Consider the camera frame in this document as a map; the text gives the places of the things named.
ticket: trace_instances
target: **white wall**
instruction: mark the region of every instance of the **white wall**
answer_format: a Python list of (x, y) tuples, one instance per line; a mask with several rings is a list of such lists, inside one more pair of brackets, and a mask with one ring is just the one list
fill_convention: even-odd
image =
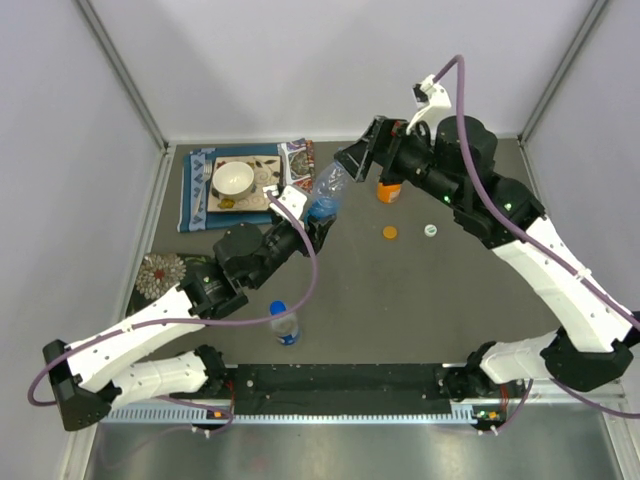
[[(519, 133), (587, 0), (93, 0), (165, 136), (357, 138), (468, 62), (467, 110)], [(452, 79), (446, 81), (453, 87)]]
[(67, 438), (27, 404), (41, 348), (113, 320), (158, 153), (70, 0), (0, 4), (0, 72), (0, 476), (40, 480)]
[[(640, 310), (638, 18), (637, 0), (611, 2), (529, 146), (560, 234), (631, 310)], [(635, 356), (623, 383), (639, 412), (640, 348)]]

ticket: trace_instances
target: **orange object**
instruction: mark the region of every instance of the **orange object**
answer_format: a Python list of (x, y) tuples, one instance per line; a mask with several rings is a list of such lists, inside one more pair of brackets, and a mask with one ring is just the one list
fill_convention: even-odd
[(378, 200), (382, 203), (393, 203), (398, 199), (402, 185), (383, 185), (378, 182)]
[(382, 229), (382, 235), (387, 240), (393, 240), (398, 236), (398, 229), (396, 227), (391, 227), (391, 226), (384, 227)]

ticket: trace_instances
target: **plastic water bottle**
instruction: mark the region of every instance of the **plastic water bottle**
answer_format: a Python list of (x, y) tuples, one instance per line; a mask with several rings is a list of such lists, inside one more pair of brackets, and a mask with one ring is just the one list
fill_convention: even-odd
[[(269, 307), (271, 315), (277, 315), (285, 312), (286, 310), (287, 306), (280, 300), (276, 300)], [(278, 341), (282, 345), (293, 345), (300, 338), (300, 327), (298, 326), (298, 317), (295, 312), (291, 312), (289, 315), (271, 320), (271, 330), (276, 334)]]
[(342, 205), (350, 181), (349, 173), (339, 163), (333, 162), (325, 168), (313, 185), (308, 214), (318, 219), (335, 215)]

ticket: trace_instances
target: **metal frame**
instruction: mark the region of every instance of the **metal frame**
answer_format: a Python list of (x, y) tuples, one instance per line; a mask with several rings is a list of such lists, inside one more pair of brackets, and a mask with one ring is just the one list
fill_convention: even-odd
[(562, 57), (560, 64), (551, 77), (551, 80), (544, 89), (544, 92), (542, 92), (542, 96), (536, 103), (533, 112), (531, 112), (527, 123), (525, 123), (522, 133), (518, 135), (518, 139), (521, 144), (526, 144), (531, 138), (531, 135), (533, 135), (533, 132), (540, 123), (540, 120), (549, 107), (549, 104), (558, 92), (558, 88), (566, 78), (578, 55), (584, 49), (587, 41), (591, 38), (593, 31), (602, 20), (607, 7), (610, 4), (610, 0), (595, 0), (591, 5), (591, 8), (582, 21), (576, 36), (571, 41), (569, 48)]
[[(125, 317), (129, 297), (131, 296), (131, 291), (133, 290), (138, 274), (138, 266), (145, 253), (151, 249), (174, 156), (175, 147), (169, 147), (167, 150), (163, 149), (159, 154), (158, 167), (154, 173), (154, 181), (148, 194), (144, 219), (136, 238), (137, 248), (131, 262), (127, 282), (118, 295), (117, 304), (119, 305), (119, 309), (112, 323), (117, 323)], [(60, 465), (58, 475), (60, 480), (84, 479), (96, 432), (97, 427), (90, 427), (69, 435)]]
[[(142, 260), (143, 255), (150, 249), (155, 234), (155, 229), (162, 206), (164, 191), (166, 189), (169, 178), (169, 171), (175, 155), (175, 147), (169, 147), (167, 141), (162, 134), (158, 124), (140, 91), (138, 90), (131, 74), (126, 68), (124, 61), (120, 57), (116, 47), (109, 37), (102, 21), (91, 0), (73, 0), (77, 6), (82, 18), (85, 20), (87, 27), (94, 35), (98, 45), (103, 51), (105, 58), (112, 67), (118, 81), (123, 87), (125, 94), (131, 101), (132, 107), (139, 115), (141, 121), (145, 125), (149, 134), (161, 150), (161, 159), (158, 162), (158, 168), (155, 172), (155, 180), (153, 188), (149, 193), (148, 206), (140, 231), (138, 233), (138, 247), (132, 259), (131, 271), (129, 278), (120, 295), (120, 309), (115, 322), (123, 318), (126, 311), (126, 305), (129, 294), (133, 288), (137, 268)], [(527, 120), (521, 134), (518, 135), (521, 152), (527, 168), (527, 173), (531, 180), (531, 185), (537, 196), (540, 197), (539, 183), (536, 181), (534, 171), (531, 169), (530, 156), (527, 151), (527, 142), (535, 132), (541, 119), (543, 118), (547, 108), (557, 94), (559, 87), (566, 78), (568, 72), (573, 66), (577, 56), (586, 46), (589, 38), (602, 20), (610, 0), (595, 0), (589, 9), (585, 19), (583, 20), (576, 36), (572, 40), (569, 48), (565, 52), (560, 64), (554, 72), (551, 80), (546, 86), (543, 94), (538, 100), (533, 112)], [(601, 402), (611, 408), (627, 409), (627, 401), (625, 399), (624, 390), (619, 383), (606, 385), (601, 389), (591, 392), (588, 397), (591, 400)], [(478, 401), (467, 400), (462, 402), (461, 408), (475, 404), (483, 405), (495, 402), (494, 400)], [(552, 403), (566, 404), (577, 403), (576, 400), (568, 397), (560, 392), (551, 382), (538, 381), (532, 390), (530, 403)], [(144, 409), (145, 406), (132, 406), (131, 408)], [(263, 419), (264, 422), (271, 423), (273, 419)], [(301, 419), (284, 419), (284, 421), (300, 421)], [(315, 419), (302, 419), (305, 422), (315, 421)], [(415, 419), (400, 419), (404, 421), (414, 421)], [(621, 471), (625, 479), (640, 479), (640, 455), (639, 446), (640, 439), (636, 438), (635, 430), (629, 428), (629, 421), (623, 419), (615, 419), (604, 415), (604, 423), (611, 438), (613, 450), (618, 459)], [(82, 480), (88, 466), (93, 440), (96, 435), (96, 428), (88, 428), (80, 432), (71, 434), (67, 443), (66, 451), (63, 457), (59, 478), (62, 480)]]
[[(215, 402), (215, 406), (229, 408), (230, 402)], [(186, 407), (162, 401), (145, 401), (112, 411), (102, 423), (167, 423), (224, 424), (227, 420), (208, 418), (202, 408)], [(234, 424), (243, 425), (468, 425), (477, 423), (473, 406), (452, 404), (451, 413), (416, 415), (235, 415)]]
[(127, 70), (126, 65), (122, 61), (118, 50), (111, 41), (111, 38), (109, 37), (107, 30), (104, 28), (104, 25), (102, 23), (102, 20), (100, 20), (98, 13), (91, 4), (91, 1), (73, 0), (73, 3), (78, 8), (78, 11), (84, 19), (87, 27), (94, 35), (96, 41), (98, 42), (98, 46), (104, 53), (107, 62), (113, 69), (118, 81), (120, 82), (120, 85), (127, 94), (127, 97), (131, 101), (131, 105), (133, 106), (134, 110), (140, 117), (140, 120), (149, 132), (149, 135), (151, 135), (159, 149), (166, 149), (168, 143), (164, 139), (162, 131), (160, 131), (160, 127), (158, 127), (158, 124), (154, 120), (151, 111), (142, 98), (138, 87), (133, 81), (133, 78), (131, 77), (129, 70)]

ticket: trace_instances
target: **purple cable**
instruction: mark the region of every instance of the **purple cable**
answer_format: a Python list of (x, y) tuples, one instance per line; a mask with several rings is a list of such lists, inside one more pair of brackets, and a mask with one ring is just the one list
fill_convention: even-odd
[[(456, 55), (444, 66), (440, 72), (433, 78), (433, 82), (438, 82), (446, 73), (451, 70), (451, 68), (456, 65), (458, 66), (458, 79), (457, 79), (457, 87), (456, 87), (456, 125), (458, 127), (458, 138), (460, 139), (460, 150), (462, 152), (462, 158), (464, 160), (465, 168), (467, 169), (467, 173), (471, 178), (471, 183), (473, 183), (473, 187), (480, 197), (483, 205), (489, 210), (491, 215), (498, 220), (507, 230), (509, 230), (513, 235), (520, 239), (522, 242), (530, 243), (534, 247), (536, 247), (541, 253), (551, 258), (554, 262), (564, 268), (567, 272), (569, 272), (572, 276), (578, 275), (578, 271), (572, 267), (568, 262), (566, 262), (562, 257), (556, 254), (553, 250), (547, 248), (545, 245), (540, 243), (535, 238), (531, 237), (527, 232), (518, 227), (515, 223), (511, 222), (507, 217), (505, 217), (500, 210), (493, 204), (489, 194), (482, 185), (482, 181), (478, 176), (478, 172), (476, 171), (475, 164), (473, 163), (473, 157), (471, 155), (471, 150), (469, 149), (469, 141), (467, 139), (467, 128), (464, 121), (464, 57), (462, 55)], [(627, 313), (620, 307), (616, 302), (614, 302), (609, 296), (602, 291), (598, 287), (596, 287), (593, 283), (591, 283), (586, 278), (582, 278), (580, 280), (582, 285), (584, 285), (587, 290), (593, 293), (602, 303), (610, 307), (616, 313), (618, 313), (622, 318), (628, 321), (631, 325), (633, 325), (636, 330), (640, 330), (640, 322), (638, 322), (631, 314)], [(573, 398), (580, 400), (585, 405), (589, 405), (590, 407), (596, 408), (602, 412), (606, 412), (610, 415), (623, 417), (623, 418), (640, 418), (640, 414), (630, 414), (625, 412), (617, 412), (615, 410), (608, 409), (597, 403), (592, 402), (591, 400), (583, 397), (582, 395), (574, 392), (564, 385), (560, 385), (558, 382), (553, 380), (560, 388), (562, 388), (565, 392), (569, 393)]]
[(533, 378), (530, 378), (529, 384), (527, 385), (527, 389), (524, 391), (524, 394), (522, 395), (520, 402), (516, 406), (516, 409), (513, 411), (511, 415), (509, 415), (509, 417), (505, 420), (505, 422), (502, 425), (496, 428), (496, 432), (502, 433), (509, 425), (511, 425), (511, 423), (513, 423), (516, 417), (520, 415), (520, 412), (522, 411), (522, 407), (524, 406), (525, 402), (529, 399), (529, 394), (531, 394), (532, 388), (533, 388)]
[[(315, 250), (313, 249), (313, 244), (305, 232), (304, 227), (300, 225), (300, 222), (291, 214), (291, 212), (280, 203), (276, 198), (271, 194), (271, 192), (267, 192), (267, 197), (269, 200), (274, 203), (277, 207), (284, 212), (285, 216), (291, 222), (291, 225), (300, 233), (302, 237), (302, 241), (304, 242), (307, 251), (309, 252), (309, 258), (311, 260), (311, 283), (307, 292), (300, 299), (298, 303), (296, 303), (293, 307), (287, 309), (285, 312), (279, 313), (277, 315), (270, 315), (268, 317), (256, 318), (252, 320), (204, 320), (201, 318), (161, 318), (158, 320), (147, 320), (146, 322), (140, 322), (135, 325), (132, 325), (134, 330), (144, 327), (151, 327), (152, 325), (163, 325), (167, 323), (185, 323), (185, 324), (195, 324), (195, 325), (205, 325), (208, 327), (246, 327), (250, 325), (258, 325), (260, 323), (270, 322), (271, 320), (275, 320), (277, 318), (282, 318), (292, 312), (295, 312), (300, 307), (302, 307), (313, 295), (313, 292), (316, 288), (316, 284), (318, 283), (318, 259), (316, 258)], [(107, 334), (103, 334), (100, 337), (94, 338), (93, 340), (89, 340), (88, 342), (83, 343), (82, 345), (77, 346), (73, 350), (68, 350), (64, 352), (62, 355), (57, 357), (48, 365), (38, 372), (36, 377), (29, 385), (29, 390), (27, 391), (27, 400), (34, 407), (51, 407), (56, 405), (55, 400), (42, 402), (35, 398), (35, 391), (42, 379), (55, 367), (60, 365), (62, 362), (65, 362), (69, 357), (86, 350), (87, 348), (91, 348), (94, 345), (102, 343), (111, 338), (117, 337), (118, 335), (122, 335), (123, 330), (116, 330)]]
[[(233, 413), (230, 410), (225, 410), (222, 408), (218, 408), (218, 407), (214, 407), (212, 405), (204, 405), (202, 403), (193, 403), (193, 402), (188, 402), (188, 401), (184, 401), (184, 400), (178, 400), (176, 398), (171, 398), (169, 396), (163, 395), (160, 397), (157, 397), (161, 400), (165, 400), (167, 402), (171, 402), (171, 403), (175, 403), (177, 405), (183, 405), (185, 407), (195, 407), (195, 408), (203, 408), (206, 410), (209, 410), (210, 412), (218, 412), (218, 413), (222, 413), (223, 415), (225, 415), (225, 417), (227, 417), (228, 421), (227, 423), (225, 423), (223, 426), (221, 426), (220, 428), (216, 429), (216, 430), (209, 430), (209, 432), (211, 432), (211, 434), (217, 435), (219, 433), (224, 432), (225, 430), (227, 430), (231, 424), (233, 423)], [(143, 442), (139, 443), (138, 445), (136, 445), (134, 448), (131, 449), (130, 452), (127, 453), (127, 455), (119, 460), (116, 463), (109, 463), (106, 460), (106, 454), (105, 454), (105, 444), (104, 442), (100, 443), (100, 461), (102, 462), (102, 466), (106, 469), (106, 470), (117, 470), (118, 468), (122, 467), (125, 463), (127, 463), (129, 460), (131, 460), (134, 456), (136, 456), (138, 453), (140, 453), (140, 451), (142, 451), (144, 448), (146, 448), (147, 446), (149, 446), (151, 443), (155, 442), (156, 440), (164, 437), (165, 435), (169, 435), (173, 432), (178, 432), (178, 431), (193, 431), (194, 427), (191, 426), (187, 426), (187, 425), (178, 425), (176, 427), (169, 427), (165, 430), (162, 430), (161, 432), (156, 433), (155, 435), (151, 435), (149, 436), (146, 440), (144, 440)]]
[(563, 385), (562, 383), (558, 382), (554, 378), (552, 378), (551, 381), (555, 383), (560, 389), (564, 390), (568, 395), (572, 396), (576, 400), (580, 400), (585, 405), (595, 408), (596, 410), (600, 410), (601, 412), (608, 413), (609, 415), (613, 415), (614, 417), (628, 418), (631, 420), (640, 419), (640, 413), (627, 413), (627, 412), (618, 412), (617, 410), (611, 410), (610, 408), (607, 408), (603, 405), (600, 405), (599, 403), (593, 402), (588, 398), (583, 397), (582, 395), (576, 393), (574, 390), (571, 390), (566, 385)]

